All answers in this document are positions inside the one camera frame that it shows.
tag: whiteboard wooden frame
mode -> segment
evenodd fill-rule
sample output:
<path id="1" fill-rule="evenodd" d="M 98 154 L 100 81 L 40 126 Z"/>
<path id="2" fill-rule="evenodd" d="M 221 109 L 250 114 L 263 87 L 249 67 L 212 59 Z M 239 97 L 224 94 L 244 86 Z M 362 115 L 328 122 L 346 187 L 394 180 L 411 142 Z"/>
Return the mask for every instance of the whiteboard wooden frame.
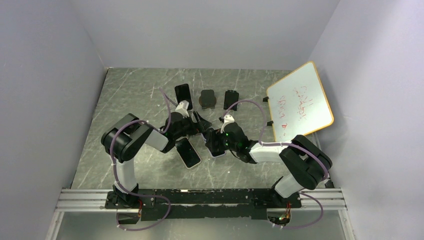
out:
<path id="1" fill-rule="evenodd" d="M 302 134 L 302 135 L 308 135 L 308 134 L 311 134 L 311 133 L 313 133 L 313 132 L 316 132 L 316 131 L 318 131 L 318 130 L 321 130 L 321 129 L 323 129 L 323 128 L 326 128 L 326 127 L 328 127 L 328 126 L 330 126 L 331 124 L 333 124 L 333 122 L 334 122 L 334 116 L 333 116 L 333 112 L 332 112 L 332 110 L 331 110 L 331 108 L 330 108 L 330 104 L 329 104 L 329 101 L 328 101 L 328 99 L 327 99 L 327 96 L 326 96 L 326 93 L 325 93 L 325 91 L 324 91 L 324 88 L 323 88 L 323 84 L 321 83 L 321 79 L 320 79 L 320 76 L 318 75 L 318 71 L 317 71 L 317 67 L 315 66 L 315 63 L 313 62 L 313 61 L 308 61 L 307 63 L 305 63 L 305 64 L 303 64 L 302 66 L 300 66 L 299 68 L 297 68 L 296 70 L 294 70 L 294 71 L 292 71 L 291 73 L 289 73 L 287 76 L 285 76 L 285 77 L 283 77 L 282 79 L 280 79 L 279 81 L 277 81 L 277 82 L 275 82 L 274 84 L 272 84 L 271 86 L 269 86 L 268 87 L 268 89 L 266 90 L 266 95 L 268 96 L 268 106 L 269 106 L 269 113 L 270 113 L 270 116 L 271 116 L 271 120 L 274 122 L 273 123 L 273 125 L 272 125 L 272 130 L 273 130 L 273 132 L 274 132 L 274 140 L 276 141 L 276 142 L 281 142 L 281 141 L 289 141 L 289 140 L 291 140 L 293 137 L 295 137 L 296 135 L 294 135 L 294 136 L 277 136 L 277 132 L 276 132 L 276 123 L 278 124 L 278 123 L 280 123 L 280 121 L 279 121 L 279 119 L 274 119 L 273 118 L 273 108 L 272 108 L 272 106 L 271 106 L 271 100 L 275 100 L 274 99 L 274 96 L 270 96 L 270 93 L 269 93 L 269 91 L 270 91 L 270 89 L 273 87 L 273 86 L 275 86 L 275 85 L 277 85 L 278 83 L 280 83 L 281 81 L 284 81 L 284 80 L 286 80 L 286 79 L 289 79 L 290 77 L 293 77 L 293 74 L 296 74 L 296 72 L 298 71 L 298 70 L 300 70 L 300 69 L 302 69 L 303 67 L 305 67 L 305 66 L 307 66 L 307 65 L 310 65 L 310 64 L 312 64 L 312 66 L 313 66 L 313 69 L 315 70 L 315 73 L 316 73 L 316 79 L 318 80 L 318 82 L 319 82 L 319 85 L 320 85 L 320 87 L 321 87 L 321 91 L 322 91 L 322 95 L 323 95 L 323 98 L 325 99 L 325 103 L 326 103 L 326 105 L 327 105 L 327 107 L 328 107 L 328 112 L 325 112 L 324 114 L 327 114 L 326 115 L 326 117 L 329 119 L 329 116 L 328 116 L 328 114 L 330 115 L 330 117 L 331 117 L 331 121 L 329 121 L 328 123 L 325 123 L 325 124 L 322 124 L 322 125 L 319 125 L 319 126 L 317 126 L 316 128 L 315 127 L 312 127 L 312 128 L 314 128 L 314 129 L 312 129 L 312 130 L 306 130 L 305 132 L 302 132 L 302 130 L 300 130 L 300 131 L 298 131 L 297 133 L 296 133 L 296 135 L 297 134 Z"/>

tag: metal extrusion bar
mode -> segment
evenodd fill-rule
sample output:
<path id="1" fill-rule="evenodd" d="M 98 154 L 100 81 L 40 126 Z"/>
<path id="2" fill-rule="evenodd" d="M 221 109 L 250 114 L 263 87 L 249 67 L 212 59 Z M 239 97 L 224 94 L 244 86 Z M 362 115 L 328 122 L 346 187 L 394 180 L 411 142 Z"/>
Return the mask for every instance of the metal extrusion bar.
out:
<path id="1" fill-rule="evenodd" d="M 343 233 L 346 240 L 355 240 L 355 232 L 351 225 L 351 220 L 349 218 L 349 214 L 347 210 L 339 210 L 338 211 L 341 226 L 343 228 Z"/>
<path id="2" fill-rule="evenodd" d="M 63 189 L 56 205 L 56 212 L 79 212 L 79 213 L 137 213 L 138 209 L 105 209 L 108 192 L 111 190 L 82 190 Z M 302 193 L 311 195 L 319 200 L 324 210 L 346 210 L 345 199 L 340 188 L 317 188 L 315 190 L 303 190 Z M 318 204 L 303 195 L 300 195 L 302 208 L 292 210 L 319 210 Z M 285 208 L 268 208 L 268 212 L 285 211 Z"/>
<path id="3" fill-rule="evenodd" d="M 58 236 L 59 229 L 61 228 L 62 219 L 64 218 L 63 211 L 55 211 L 51 219 L 50 227 L 48 228 L 45 240 L 55 240 Z"/>

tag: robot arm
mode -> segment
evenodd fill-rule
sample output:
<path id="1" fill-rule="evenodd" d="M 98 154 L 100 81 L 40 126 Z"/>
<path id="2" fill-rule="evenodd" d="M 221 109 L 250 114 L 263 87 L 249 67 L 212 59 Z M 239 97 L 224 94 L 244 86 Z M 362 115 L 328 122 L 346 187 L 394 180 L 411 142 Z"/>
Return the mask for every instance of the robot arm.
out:
<path id="1" fill-rule="evenodd" d="M 144 144 L 162 153 L 167 153 L 175 146 L 177 139 L 195 135 L 200 133 L 201 129 L 209 128 L 212 125 L 200 117 L 197 112 L 193 112 L 197 120 L 197 122 L 193 122 L 187 111 L 188 106 L 189 103 L 184 100 L 177 105 L 174 112 L 171 112 L 171 123 L 167 132 L 158 131 L 150 124 L 136 123 L 127 127 L 117 136 L 113 147 L 113 153 L 117 159 L 116 173 L 119 182 L 125 189 L 133 193 L 137 193 L 139 190 L 134 172 L 134 157 Z M 101 144 L 106 153 L 110 153 L 112 139 L 118 130 L 125 124 L 138 119 L 138 117 L 129 113 L 103 134 Z M 116 182 L 113 185 L 113 191 L 118 195 L 120 203 L 124 206 L 130 207 L 138 201 L 136 196 L 125 193 Z"/>
<path id="2" fill-rule="evenodd" d="M 302 189 L 314 190 L 324 177 L 325 173 L 321 166 L 312 157 L 295 147 L 261 145 L 258 141 L 249 140 L 229 114 L 224 116 L 221 129 L 208 129 L 203 135 L 206 139 L 205 145 L 211 153 L 230 150 L 245 163 L 285 164 L 290 174 L 280 178 L 271 189 L 282 198 L 288 198 Z M 297 135 L 291 143 L 315 155 L 327 171 L 333 165 L 330 158 L 305 136 Z"/>

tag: smartphone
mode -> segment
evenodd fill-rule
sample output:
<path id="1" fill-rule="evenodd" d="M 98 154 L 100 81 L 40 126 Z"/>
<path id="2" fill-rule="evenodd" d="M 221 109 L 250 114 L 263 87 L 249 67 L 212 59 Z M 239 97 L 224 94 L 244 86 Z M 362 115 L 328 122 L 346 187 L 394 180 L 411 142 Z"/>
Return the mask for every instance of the smartphone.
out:
<path id="1" fill-rule="evenodd" d="M 175 86 L 176 100 L 180 103 L 183 100 L 188 102 L 188 109 L 193 109 L 192 96 L 190 95 L 190 87 L 188 83 Z"/>
<path id="2" fill-rule="evenodd" d="M 176 141 L 175 148 L 187 169 L 201 163 L 202 159 L 186 137 Z"/>
<path id="3" fill-rule="evenodd" d="M 201 133 L 204 145 L 206 146 L 207 150 L 209 150 L 210 156 L 212 158 L 218 158 L 226 154 L 226 149 L 223 145 L 220 144 L 220 137 L 218 136 L 219 134 L 221 134 L 221 129 L 214 130 L 213 128 L 208 128 Z"/>

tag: metal table surface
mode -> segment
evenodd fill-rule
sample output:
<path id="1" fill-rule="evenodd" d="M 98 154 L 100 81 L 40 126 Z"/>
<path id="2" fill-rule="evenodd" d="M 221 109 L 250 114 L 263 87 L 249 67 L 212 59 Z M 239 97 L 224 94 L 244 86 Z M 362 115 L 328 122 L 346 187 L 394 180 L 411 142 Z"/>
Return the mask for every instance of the metal table surface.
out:
<path id="1" fill-rule="evenodd" d="M 175 99 L 174 87 L 188 83 L 193 109 L 214 128 L 220 128 L 218 120 L 224 110 L 226 90 L 239 92 L 239 99 L 259 102 L 265 112 L 268 104 L 262 102 L 272 83 L 290 71 L 248 69 L 175 69 L 175 68 L 110 68 L 95 109 L 91 127 L 72 183 L 72 189 L 110 189 L 114 183 L 111 160 L 100 139 L 103 133 L 124 115 L 132 113 L 156 127 L 165 124 L 167 107 L 158 88 Z M 201 90 L 212 89 L 217 98 L 215 109 L 202 109 L 199 105 Z M 248 102 L 241 103 L 237 111 L 231 111 L 236 122 L 252 140 L 257 140 L 262 126 L 259 109 Z M 309 136 L 316 143 L 316 136 Z M 144 145 L 135 157 L 135 176 L 140 188 L 146 189 L 210 189 L 210 188 L 269 188 L 287 168 L 281 163 L 247 164 L 229 152 L 219 158 L 211 158 L 200 135 L 190 142 L 202 158 L 201 164 L 187 169 L 177 151 L 163 154 Z M 272 128 L 265 130 L 263 141 L 274 140 Z"/>
<path id="2" fill-rule="evenodd" d="M 293 226 L 317 218 L 319 211 L 296 211 Z M 138 222 L 131 228 L 141 228 L 151 222 Z M 297 230 L 272 227 L 265 220 L 239 218 L 166 219 L 146 231 L 125 232 L 116 227 L 115 214 L 66 212 L 57 240 L 348 240 L 339 212 L 328 210 L 317 224 Z"/>

